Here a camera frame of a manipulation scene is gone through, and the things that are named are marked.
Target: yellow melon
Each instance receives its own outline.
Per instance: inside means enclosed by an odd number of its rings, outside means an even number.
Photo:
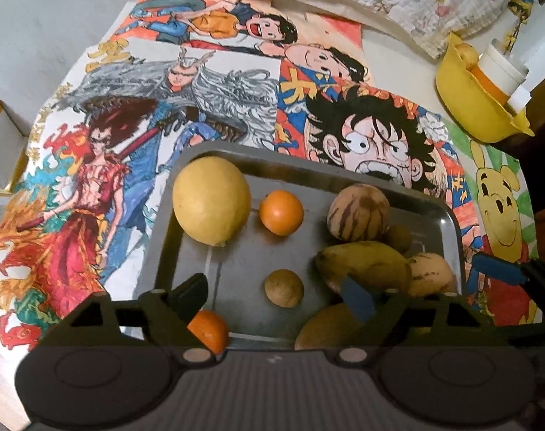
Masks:
[[[246,223],[251,190],[238,168],[219,157],[188,164],[173,185],[173,210],[192,239],[223,246]]]

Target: open mouth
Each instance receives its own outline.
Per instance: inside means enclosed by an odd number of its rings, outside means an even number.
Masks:
[[[263,35],[263,33],[260,31],[260,24],[250,24],[248,30],[254,36],[262,37]]]
[[[385,164],[384,162],[378,162],[376,160],[361,162],[358,165],[356,172],[374,176],[381,180],[393,181],[396,184],[404,186],[404,180],[402,179],[402,175],[400,175],[400,170],[394,167],[394,165]]]

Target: metal tray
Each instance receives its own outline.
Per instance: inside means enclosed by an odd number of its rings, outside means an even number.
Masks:
[[[226,247],[200,244],[183,233],[173,213],[173,182],[193,160],[218,156],[236,165],[251,188],[248,223]],[[209,281],[208,309],[221,315],[230,329],[230,348],[290,349],[309,318],[335,301],[315,272],[312,259],[321,249],[338,244],[326,228],[332,200],[345,187],[363,182],[380,188],[392,207],[391,222],[408,225],[414,243],[407,255],[420,251],[442,254],[455,274],[461,293],[463,272],[460,227],[440,200],[384,180],[267,150],[227,142],[205,142],[185,151],[171,171],[153,227],[135,295],[152,288],[171,289],[195,272]],[[304,222],[290,237],[270,233],[260,222],[260,201],[282,188],[294,193],[305,208]],[[285,309],[270,302],[265,277],[276,269],[297,273],[305,286],[300,304]]]

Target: yellow plastic basket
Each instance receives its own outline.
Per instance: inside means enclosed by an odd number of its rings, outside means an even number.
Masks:
[[[457,35],[448,36],[448,50],[436,71],[436,89],[454,119],[481,142],[498,142],[517,133],[533,136],[526,109],[512,116],[486,92],[458,55],[459,43]]]

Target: brown hair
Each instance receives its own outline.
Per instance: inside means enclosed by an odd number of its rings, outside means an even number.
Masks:
[[[157,107],[154,99],[141,97],[94,97],[85,102],[86,111],[92,112],[89,119],[89,134],[95,130],[111,128],[109,147],[134,135],[145,115],[153,113]]]

